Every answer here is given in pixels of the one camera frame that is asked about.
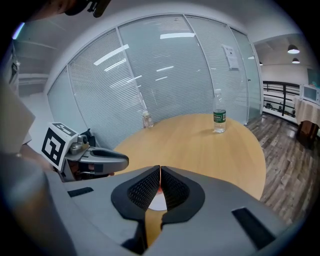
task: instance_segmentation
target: round wooden table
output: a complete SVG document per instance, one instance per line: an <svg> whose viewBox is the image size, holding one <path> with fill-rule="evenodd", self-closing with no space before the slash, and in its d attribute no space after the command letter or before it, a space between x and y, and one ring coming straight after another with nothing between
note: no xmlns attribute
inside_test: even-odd
<svg viewBox="0 0 320 256"><path fill-rule="evenodd" d="M133 134L114 150L129 157L129 165L115 174L147 166L176 167L237 185L260 199L266 181L266 161L256 137L237 121L227 118L224 133L214 133L212 114L172 117ZM167 211L145 212L150 246L161 233Z"/></svg>

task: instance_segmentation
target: window blinds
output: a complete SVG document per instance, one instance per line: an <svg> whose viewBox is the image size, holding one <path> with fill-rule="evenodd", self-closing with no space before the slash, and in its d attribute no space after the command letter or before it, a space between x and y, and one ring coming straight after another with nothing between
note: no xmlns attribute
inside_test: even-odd
<svg viewBox="0 0 320 256"><path fill-rule="evenodd" d="M55 122L61 122L78 133L87 130L76 104L66 67L52 85L48 102Z"/></svg>
<svg viewBox="0 0 320 256"><path fill-rule="evenodd" d="M195 37L179 15L138 20L119 27L138 89L157 122L177 115L213 112L213 86Z"/></svg>
<svg viewBox="0 0 320 256"><path fill-rule="evenodd" d="M115 30L82 50L69 64L74 97L101 147L114 149L143 128L142 103Z"/></svg>
<svg viewBox="0 0 320 256"><path fill-rule="evenodd" d="M242 124L248 121L248 87L242 56L237 42L225 24L187 16L206 55L214 89L221 89L226 104L226 115ZM229 68L223 46L234 49L238 68Z"/></svg>

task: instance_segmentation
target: water bottle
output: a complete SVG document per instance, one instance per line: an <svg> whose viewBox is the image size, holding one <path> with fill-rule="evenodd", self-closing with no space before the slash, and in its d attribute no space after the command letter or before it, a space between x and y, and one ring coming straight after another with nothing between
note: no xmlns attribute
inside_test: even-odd
<svg viewBox="0 0 320 256"><path fill-rule="evenodd" d="M221 89L214 90L213 121L216 133L220 134L226 130L226 105L222 98Z"/></svg>
<svg viewBox="0 0 320 256"><path fill-rule="evenodd" d="M142 112L143 128L151 128L154 126L154 122L147 110Z"/></svg>

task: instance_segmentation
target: black railing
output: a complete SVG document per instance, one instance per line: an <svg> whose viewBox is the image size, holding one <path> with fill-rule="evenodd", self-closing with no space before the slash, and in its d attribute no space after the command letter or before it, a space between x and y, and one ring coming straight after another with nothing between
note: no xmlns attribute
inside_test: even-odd
<svg viewBox="0 0 320 256"><path fill-rule="evenodd" d="M283 94L283 96L277 96L277 95L271 95L268 94L268 92L277 92ZM290 82L277 82L277 81L263 81L263 95L264 96L271 96L275 98L282 99L282 103L274 102L271 100L263 99L263 106L267 109L276 110L278 112L282 113L282 116L288 115L291 117L295 117L295 108L289 105L286 105L286 102L292 102L292 99L289 99L288 95L299 95L300 94L300 86L299 84L290 83ZM280 105L278 109L274 108L271 103ZM290 113L286 111L286 107L293 109L293 111Z"/></svg>

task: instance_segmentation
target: glass wall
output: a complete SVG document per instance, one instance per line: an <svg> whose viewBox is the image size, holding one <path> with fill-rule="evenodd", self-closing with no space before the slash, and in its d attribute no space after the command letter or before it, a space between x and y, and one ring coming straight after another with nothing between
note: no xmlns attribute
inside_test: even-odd
<svg viewBox="0 0 320 256"><path fill-rule="evenodd" d="M225 24L187 17L208 59L213 87L221 89L226 105L226 116L242 124L248 121L247 77L237 42ZM224 46L234 50L236 68L230 68Z"/></svg>
<svg viewBox="0 0 320 256"><path fill-rule="evenodd" d="M61 77L48 94L53 117L79 132L85 123L101 147L114 149L143 128L144 110L155 122L211 114L214 89L221 89L227 117L245 124L249 106L258 109L260 103L254 101L258 95L252 100L248 91L248 74L253 77L255 70L243 61L241 53L248 53L242 47L248 47L249 40L241 35L233 35L226 24L184 15L153 16L119 26L81 50L62 73L76 115L83 118L76 125L81 129L68 124L65 117L73 115L66 115L66 106L54 104L64 96ZM226 47L232 51L232 65Z"/></svg>
<svg viewBox="0 0 320 256"><path fill-rule="evenodd" d="M113 149L143 128L143 106L115 30L69 64L74 97L101 147Z"/></svg>
<svg viewBox="0 0 320 256"><path fill-rule="evenodd" d="M66 67L48 92L48 102L55 122L61 122L78 133L88 129L77 107Z"/></svg>
<svg viewBox="0 0 320 256"><path fill-rule="evenodd" d="M213 112L213 86L195 34L180 16L138 20L119 28L146 108L155 122Z"/></svg>
<svg viewBox="0 0 320 256"><path fill-rule="evenodd" d="M234 37L239 45L246 71L249 98L249 120L260 115L261 87L257 61L254 51L246 35L232 29Z"/></svg>

